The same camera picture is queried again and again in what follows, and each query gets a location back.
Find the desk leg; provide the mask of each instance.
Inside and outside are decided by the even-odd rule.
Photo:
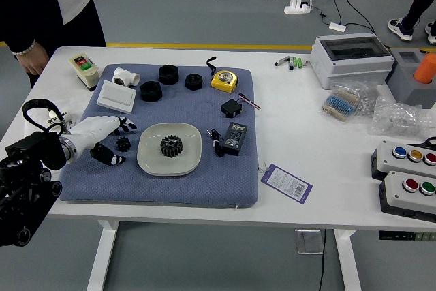
[[[351,235],[356,230],[334,230],[339,261],[341,262],[343,284],[346,291],[362,291],[352,247]]]
[[[108,272],[110,256],[114,247],[115,236],[118,230],[118,221],[98,221],[103,226],[102,236],[95,254],[93,270],[89,277],[87,291],[102,291],[104,280]]]

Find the green button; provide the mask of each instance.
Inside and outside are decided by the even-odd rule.
[[[435,186],[433,184],[431,184],[430,182],[424,182],[422,184],[422,188],[424,188],[428,192],[434,192],[435,191]]]
[[[87,69],[91,68],[91,64],[85,63],[85,64],[81,65],[80,68],[82,69],[82,71],[86,71]]]
[[[424,233],[422,233],[422,240],[423,241],[428,241],[428,240],[430,240],[430,232],[424,232]]]

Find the person's hand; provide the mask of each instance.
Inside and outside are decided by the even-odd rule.
[[[16,58],[26,73],[32,75],[41,75],[49,60],[46,50],[38,43],[35,43],[30,52],[24,55],[17,55]]]

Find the table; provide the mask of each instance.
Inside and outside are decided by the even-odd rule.
[[[27,100],[42,97],[56,103],[81,97],[89,101],[91,93],[67,62],[83,52],[100,70],[111,63],[205,66],[212,56],[217,56],[216,66],[250,70],[254,102],[262,107],[255,117],[260,168],[276,164],[313,186],[301,205],[261,183],[259,174],[258,202],[245,209],[57,201],[50,217],[94,219],[103,226],[88,290],[103,288],[120,221],[334,229],[346,290],[360,290],[349,239],[355,230],[436,232],[435,224],[385,214],[379,208],[379,181],[371,178],[371,154],[382,140],[410,140],[372,136],[369,124],[340,123],[323,114],[320,108],[330,91],[323,90],[310,65],[294,71],[285,65],[275,67],[275,61],[292,54],[63,47],[49,61]],[[303,61],[309,58],[298,56]],[[379,86],[379,92],[392,97],[386,85]],[[23,122],[20,111],[0,142],[0,158],[6,156],[6,146],[24,136]]]

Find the white plate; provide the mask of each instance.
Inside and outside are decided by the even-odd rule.
[[[168,158],[161,151],[161,141],[166,136],[178,136],[182,140],[180,155]],[[162,123],[150,126],[139,139],[139,166],[150,175],[175,177],[192,172],[202,156],[202,137],[192,125]]]

